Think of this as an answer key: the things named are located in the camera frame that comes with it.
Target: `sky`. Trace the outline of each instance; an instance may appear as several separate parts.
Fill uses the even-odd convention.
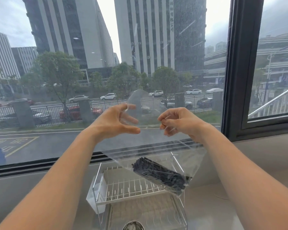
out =
[[[114,0],[97,0],[113,43],[121,60]],[[207,0],[206,43],[215,46],[227,41],[230,0]],[[35,46],[31,26],[22,0],[0,0],[0,32],[8,36],[11,47]],[[288,32],[288,0],[264,0],[261,36]]]

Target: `glass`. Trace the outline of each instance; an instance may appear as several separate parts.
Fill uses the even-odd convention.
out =
[[[78,102],[91,106],[93,121],[138,89],[150,102],[141,103],[140,137],[120,135],[95,151],[188,138],[163,135],[160,106],[184,106],[220,129],[230,1],[0,0],[4,163],[61,156],[89,124]],[[173,82],[164,86],[161,76]],[[49,132],[10,133],[23,130]]]
[[[288,113],[288,0],[264,0],[249,119]]]

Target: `metal handrail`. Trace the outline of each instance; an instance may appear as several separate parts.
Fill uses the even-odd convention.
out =
[[[286,90],[284,93],[280,94],[279,96],[273,98],[271,101],[267,102],[266,104],[264,104],[263,106],[261,106],[260,108],[258,108],[257,110],[255,110],[254,112],[250,113],[248,115],[248,117],[250,117],[251,115],[254,115],[258,112],[260,112],[262,109],[264,109],[265,107],[269,106],[271,103],[279,100],[281,97],[283,97],[284,95],[286,95],[288,93],[288,90]]]

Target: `transparent plastic bag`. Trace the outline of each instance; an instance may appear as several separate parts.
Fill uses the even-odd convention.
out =
[[[139,120],[137,125],[141,128],[150,127],[149,120],[156,123],[158,116],[166,110],[162,97],[151,97],[143,90],[134,91],[128,99],[129,104],[136,105],[136,108],[128,108],[126,112]],[[179,134],[177,140],[172,140],[175,137],[163,138],[159,143],[103,153],[123,168],[179,197],[196,174],[206,153],[206,150],[189,139],[188,135]],[[141,141],[143,135],[140,133],[136,137]]]

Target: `dish rack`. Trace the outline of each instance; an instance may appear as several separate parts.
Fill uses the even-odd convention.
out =
[[[122,230],[130,221],[140,222],[146,230],[187,229],[180,198],[127,169],[101,167],[102,163],[87,195],[100,229]]]

